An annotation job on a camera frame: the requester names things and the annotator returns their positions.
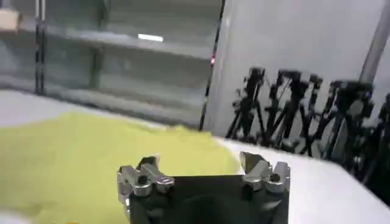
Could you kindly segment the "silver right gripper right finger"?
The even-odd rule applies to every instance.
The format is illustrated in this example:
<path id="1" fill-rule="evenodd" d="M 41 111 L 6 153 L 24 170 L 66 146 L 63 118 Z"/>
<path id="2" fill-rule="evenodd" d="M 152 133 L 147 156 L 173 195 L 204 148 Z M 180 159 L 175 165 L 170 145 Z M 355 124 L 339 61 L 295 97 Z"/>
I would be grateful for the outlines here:
<path id="1" fill-rule="evenodd" d="M 240 152 L 239 160 L 244 170 L 243 183 L 256 192 L 262 189 L 272 194 L 290 190 L 291 168 L 279 161 L 273 166 L 259 154 Z"/>

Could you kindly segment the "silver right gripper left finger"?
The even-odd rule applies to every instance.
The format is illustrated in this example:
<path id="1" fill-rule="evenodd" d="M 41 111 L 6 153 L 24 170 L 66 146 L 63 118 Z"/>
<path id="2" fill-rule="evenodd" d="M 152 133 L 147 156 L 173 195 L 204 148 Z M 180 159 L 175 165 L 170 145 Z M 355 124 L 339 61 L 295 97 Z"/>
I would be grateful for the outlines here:
<path id="1" fill-rule="evenodd" d="M 154 190 L 167 194 L 175 185 L 174 177 L 159 170 L 160 155 L 143 157 L 136 167 L 121 166 L 117 173 L 118 200 L 129 203 L 130 196 L 148 197 Z"/>

